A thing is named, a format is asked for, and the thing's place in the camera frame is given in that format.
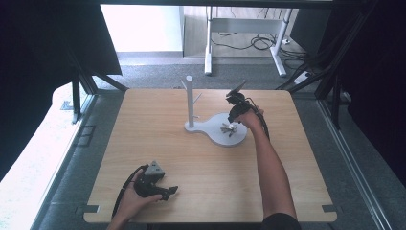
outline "wooden tabletop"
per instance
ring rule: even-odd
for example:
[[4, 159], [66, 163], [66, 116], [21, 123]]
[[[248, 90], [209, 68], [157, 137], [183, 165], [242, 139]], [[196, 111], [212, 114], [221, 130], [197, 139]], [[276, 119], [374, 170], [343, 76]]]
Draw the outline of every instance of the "wooden tabletop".
[[[229, 90], [194, 89], [196, 121], [229, 112]], [[288, 174], [299, 221], [335, 221], [332, 205], [296, 107], [286, 91], [241, 90], [264, 109], [271, 142]], [[261, 222], [262, 205], [254, 139], [250, 131], [236, 147], [215, 145], [206, 135], [188, 133], [183, 89], [129, 89], [111, 133], [85, 213], [88, 222], [109, 222], [128, 176], [156, 160], [167, 173], [157, 186], [179, 186], [168, 201], [152, 203], [136, 222]]]

